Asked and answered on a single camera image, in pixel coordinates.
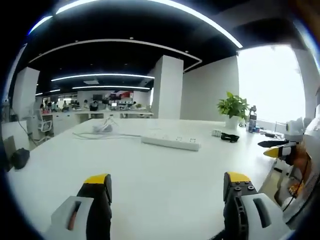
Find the yellow object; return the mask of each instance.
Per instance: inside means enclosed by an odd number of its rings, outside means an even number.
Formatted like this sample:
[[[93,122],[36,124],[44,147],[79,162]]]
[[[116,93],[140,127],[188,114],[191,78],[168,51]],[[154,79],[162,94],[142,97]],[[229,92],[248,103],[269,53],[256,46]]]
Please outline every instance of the yellow object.
[[[263,154],[271,158],[277,158],[279,156],[279,147],[271,147]]]
[[[91,176],[87,180],[84,181],[85,184],[103,184],[105,182],[105,178],[108,174],[100,174],[96,176]]]
[[[250,182],[250,178],[248,178],[246,175],[233,172],[233,171],[228,171],[227,174],[229,175],[230,182]]]

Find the office chair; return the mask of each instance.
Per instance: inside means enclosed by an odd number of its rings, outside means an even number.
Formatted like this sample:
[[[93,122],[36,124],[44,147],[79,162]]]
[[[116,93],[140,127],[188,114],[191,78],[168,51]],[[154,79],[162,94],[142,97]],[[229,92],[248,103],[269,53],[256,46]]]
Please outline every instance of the office chair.
[[[52,120],[49,121],[44,121],[41,111],[39,109],[37,109],[36,111],[36,116],[38,118],[38,130],[40,130],[40,132],[44,133],[44,137],[41,138],[38,142],[42,142],[42,141],[47,141],[48,139],[50,139],[51,137],[48,136],[47,134],[49,133],[49,131],[52,128]]]

